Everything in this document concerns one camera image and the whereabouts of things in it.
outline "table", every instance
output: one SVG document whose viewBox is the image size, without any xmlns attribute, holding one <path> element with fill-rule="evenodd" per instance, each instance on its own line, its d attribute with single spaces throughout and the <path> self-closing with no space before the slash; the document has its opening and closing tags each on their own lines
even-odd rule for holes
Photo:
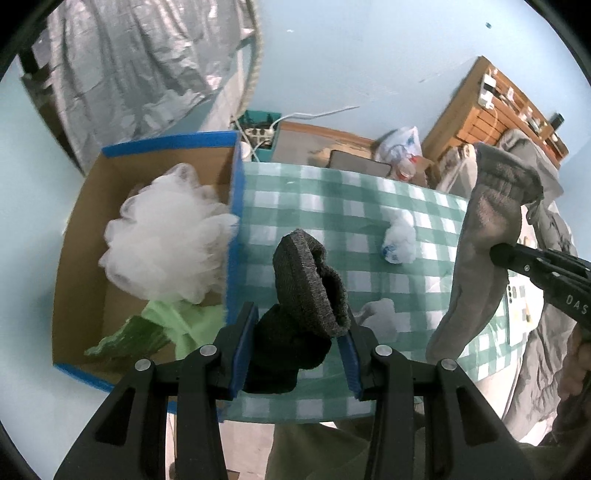
<svg viewBox="0 0 591 480">
<path fill-rule="evenodd" d="M 467 201 L 413 185 L 354 172 L 279 163 L 245 164 L 244 212 L 238 233 L 241 285 L 236 302 L 254 301 L 263 315 L 277 301 L 272 255 L 282 236 L 303 228 L 327 249 L 352 310 L 369 301 L 394 301 L 400 332 L 389 345 L 424 361 L 425 348 L 449 305 L 457 241 Z M 417 259 L 392 265 L 381 253 L 392 208 L 412 212 Z M 510 347 L 504 303 L 462 353 L 459 364 L 474 381 L 505 368 L 522 354 Z M 318 368 L 300 371 L 283 395 L 241 392 L 225 411 L 229 420 L 318 422 L 372 414 L 373 402 L 349 392 L 336 342 Z"/>
</svg>

